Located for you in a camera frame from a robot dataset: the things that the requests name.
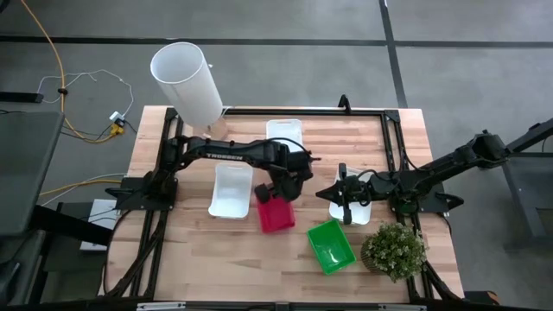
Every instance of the red container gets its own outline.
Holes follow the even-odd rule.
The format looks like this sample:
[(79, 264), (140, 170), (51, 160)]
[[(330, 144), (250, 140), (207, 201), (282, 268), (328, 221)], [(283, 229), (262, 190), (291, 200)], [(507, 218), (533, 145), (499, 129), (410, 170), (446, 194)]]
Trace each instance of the red container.
[(292, 205), (281, 197), (271, 197), (267, 203), (257, 201), (257, 212), (263, 233), (291, 228), (296, 224)]

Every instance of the concrete floor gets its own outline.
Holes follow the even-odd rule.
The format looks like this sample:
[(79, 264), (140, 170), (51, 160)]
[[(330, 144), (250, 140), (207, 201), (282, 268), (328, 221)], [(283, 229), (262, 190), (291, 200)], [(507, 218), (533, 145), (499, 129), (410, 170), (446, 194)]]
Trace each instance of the concrete floor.
[[(189, 38), (368, 39), (385, 34), (378, 0), (167, 0), (116, 2), (28, 0), (50, 35)], [(388, 0), (397, 40), (553, 41), (548, 0)], [(39, 35), (21, 4), (0, 16), (0, 34)], [(58, 45), (68, 73), (100, 68), (134, 87), (128, 119), (144, 105), (165, 105), (149, 74), (159, 46)], [(355, 107), (397, 107), (386, 47), (202, 46), (225, 105), (335, 106), (342, 93)], [(553, 117), (553, 49), (398, 48), (407, 104), (423, 109), (434, 156), (451, 152), (489, 129), (509, 142)], [(0, 88), (34, 92), (57, 74), (46, 44), (1, 43)], [(101, 131), (129, 103), (125, 86), (99, 74), (70, 87), (67, 116), (75, 127)], [(45, 84), (48, 99), (56, 84)], [(0, 104), (45, 111), (59, 105)], [(105, 144), (61, 136), (44, 189), (94, 175), (125, 172), (133, 134)], [(546, 145), (553, 151), (553, 140)], [(104, 185), (84, 187), (64, 201), (108, 198)], [(465, 290), (495, 291), (505, 305), (551, 308), (553, 259), (506, 254), (503, 243), (525, 234), (500, 169), (472, 170), (446, 182), (465, 205), (452, 212), (455, 252)]]

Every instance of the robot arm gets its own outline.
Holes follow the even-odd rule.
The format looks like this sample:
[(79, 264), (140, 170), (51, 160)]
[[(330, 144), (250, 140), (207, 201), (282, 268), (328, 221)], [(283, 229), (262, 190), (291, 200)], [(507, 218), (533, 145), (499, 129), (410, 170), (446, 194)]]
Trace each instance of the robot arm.
[(171, 181), (172, 178), (169, 177), (176, 171), (187, 168), (195, 160), (207, 158), (246, 162), (254, 168), (268, 171), (272, 183), (257, 186), (255, 189), (257, 198), (262, 202), (269, 200), (270, 195), (282, 196), (287, 201), (295, 200), (302, 192), (303, 182), (313, 177), (311, 162), (318, 159), (311, 157), (310, 152), (305, 149), (290, 152), (289, 147), (277, 142), (277, 139), (286, 138), (235, 143), (197, 136), (178, 136), (165, 146), (172, 151), (165, 153), (169, 155), (168, 159), (177, 160), (161, 160), (156, 170), (145, 176), (145, 193), (154, 194), (156, 191), (162, 191), (163, 184)]
[(349, 224), (351, 211), (348, 204), (351, 202), (366, 206), (371, 201), (393, 199), (398, 201), (398, 206), (412, 206), (434, 185), (473, 167), (495, 168), (505, 162), (510, 154), (497, 135), (484, 131), (454, 152), (415, 170), (380, 173), (367, 170), (362, 174), (373, 172), (367, 182), (361, 181), (360, 175), (346, 176), (346, 164), (341, 163), (340, 180), (316, 193), (316, 196), (343, 206), (344, 224)]

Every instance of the small green plant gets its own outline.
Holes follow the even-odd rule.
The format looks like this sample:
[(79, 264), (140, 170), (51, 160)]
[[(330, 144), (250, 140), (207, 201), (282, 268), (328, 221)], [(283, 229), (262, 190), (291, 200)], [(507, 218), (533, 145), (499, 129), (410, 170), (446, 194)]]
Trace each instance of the small green plant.
[(426, 261), (420, 232), (399, 223), (382, 224), (375, 235), (366, 237), (361, 260), (367, 269), (376, 267), (393, 282), (415, 276)]

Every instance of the green plastic bin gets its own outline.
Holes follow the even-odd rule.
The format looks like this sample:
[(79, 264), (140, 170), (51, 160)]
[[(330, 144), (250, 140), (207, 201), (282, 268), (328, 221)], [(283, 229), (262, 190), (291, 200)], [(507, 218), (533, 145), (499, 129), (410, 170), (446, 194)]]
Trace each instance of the green plastic bin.
[(308, 238), (326, 275), (355, 263), (352, 246), (347, 242), (346, 235), (336, 219), (309, 229)]

